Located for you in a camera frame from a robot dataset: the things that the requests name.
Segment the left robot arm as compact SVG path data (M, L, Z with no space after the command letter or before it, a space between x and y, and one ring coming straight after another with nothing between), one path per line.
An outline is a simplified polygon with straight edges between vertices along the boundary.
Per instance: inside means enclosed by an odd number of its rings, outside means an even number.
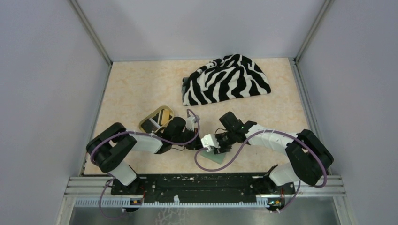
M94 165L118 180L129 194L135 194L140 190L141 182L137 173L124 161L128 153L163 154L174 145L197 150L200 148L199 129L199 118L195 116L186 119L174 117L166 127L150 134L128 131L122 123L116 122L89 141L85 149Z

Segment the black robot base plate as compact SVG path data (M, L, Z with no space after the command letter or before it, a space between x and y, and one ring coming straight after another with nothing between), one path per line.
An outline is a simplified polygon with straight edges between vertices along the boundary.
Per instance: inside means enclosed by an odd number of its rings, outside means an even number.
M261 173L142 174L130 185L115 180L112 195L144 195L145 203L254 203L257 195L295 193L293 183L281 187Z

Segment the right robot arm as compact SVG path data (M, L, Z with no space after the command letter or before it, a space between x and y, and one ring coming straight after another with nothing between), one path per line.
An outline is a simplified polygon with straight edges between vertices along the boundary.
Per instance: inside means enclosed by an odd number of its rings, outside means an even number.
M265 147L289 159L288 163L277 165L268 172L264 187L270 193L277 193L283 185L296 181L317 186L334 162L332 154L311 130L286 133L250 120L243 123L232 112L224 114L219 121L225 131L211 135L209 141L202 141L215 154L228 152L233 144L240 143Z

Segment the light blue card holder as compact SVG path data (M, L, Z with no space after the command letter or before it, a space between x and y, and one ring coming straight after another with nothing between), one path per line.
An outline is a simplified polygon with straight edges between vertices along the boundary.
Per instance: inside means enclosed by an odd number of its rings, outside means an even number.
M200 155L220 165L224 162L226 157L226 153L215 154L214 151L207 152L205 150L200 152Z

